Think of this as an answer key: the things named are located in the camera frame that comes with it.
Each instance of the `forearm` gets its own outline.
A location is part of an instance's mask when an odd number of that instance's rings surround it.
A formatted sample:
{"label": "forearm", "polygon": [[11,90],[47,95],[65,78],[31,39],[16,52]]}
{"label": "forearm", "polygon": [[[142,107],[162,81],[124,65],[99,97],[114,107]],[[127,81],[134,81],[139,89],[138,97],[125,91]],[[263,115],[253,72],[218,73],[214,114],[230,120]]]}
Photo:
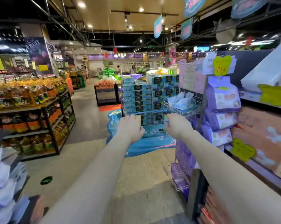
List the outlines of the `forearm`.
{"label": "forearm", "polygon": [[41,224],[100,224],[128,146],[127,139],[116,135],[49,210]]}
{"label": "forearm", "polygon": [[281,223],[281,197],[197,131],[183,137],[235,224]]}

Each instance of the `aisle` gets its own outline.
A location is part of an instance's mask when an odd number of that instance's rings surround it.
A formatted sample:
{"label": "aisle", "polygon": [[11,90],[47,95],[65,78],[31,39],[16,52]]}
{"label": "aisle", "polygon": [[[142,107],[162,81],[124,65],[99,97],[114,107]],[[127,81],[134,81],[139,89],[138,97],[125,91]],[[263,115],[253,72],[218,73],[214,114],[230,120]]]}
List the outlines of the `aisle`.
{"label": "aisle", "polygon": [[[105,147],[109,111],[99,111],[94,81],[91,79],[86,88],[75,91],[72,96],[77,122],[60,156],[25,162],[31,178],[24,193],[43,195],[49,207],[61,198]],[[174,149],[167,152],[174,157]],[[125,158],[103,224],[189,223],[164,171],[166,164],[168,160],[163,150]],[[40,185],[47,176],[53,176],[53,181]]]}

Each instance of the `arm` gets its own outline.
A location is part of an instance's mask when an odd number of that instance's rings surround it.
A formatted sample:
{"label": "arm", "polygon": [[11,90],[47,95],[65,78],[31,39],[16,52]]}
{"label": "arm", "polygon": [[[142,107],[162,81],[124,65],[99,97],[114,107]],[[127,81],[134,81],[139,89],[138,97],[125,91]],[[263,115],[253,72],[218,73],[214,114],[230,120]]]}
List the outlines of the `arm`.
{"label": "arm", "polygon": [[100,224],[114,193],[126,150],[144,133],[140,116],[121,118],[113,139],[42,218],[40,224]]}
{"label": "arm", "polygon": [[177,114],[168,115],[167,132],[182,140],[235,224],[280,223],[281,196],[204,139]]}

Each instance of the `person's right hand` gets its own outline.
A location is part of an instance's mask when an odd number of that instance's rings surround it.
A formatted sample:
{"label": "person's right hand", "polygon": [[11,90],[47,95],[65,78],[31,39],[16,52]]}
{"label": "person's right hand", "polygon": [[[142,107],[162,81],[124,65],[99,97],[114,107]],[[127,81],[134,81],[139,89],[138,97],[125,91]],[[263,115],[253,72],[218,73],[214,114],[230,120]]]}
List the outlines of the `person's right hand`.
{"label": "person's right hand", "polygon": [[183,140],[184,137],[193,133],[191,123],[184,117],[174,113],[168,114],[168,126],[165,131],[175,139]]}

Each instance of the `purple bag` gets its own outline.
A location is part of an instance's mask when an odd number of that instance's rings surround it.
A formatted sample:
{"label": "purple bag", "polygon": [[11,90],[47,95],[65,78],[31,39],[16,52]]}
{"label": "purple bag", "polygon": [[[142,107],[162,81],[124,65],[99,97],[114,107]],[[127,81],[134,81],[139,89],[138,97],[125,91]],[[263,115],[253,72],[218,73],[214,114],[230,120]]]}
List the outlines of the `purple bag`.
{"label": "purple bag", "polygon": [[201,128],[204,138],[214,146],[221,146],[232,141],[232,135],[229,128],[214,132],[206,122],[202,123]]}
{"label": "purple bag", "polygon": [[212,112],[236,112],[241,108],[239,92],[229,76],[210,76],[206,88],[207,108]]}
{"label": "purple bag", "polygon": [[205,115],[213,131],[230,128],[239,122],[236,112],[211,112],[206,109]]}

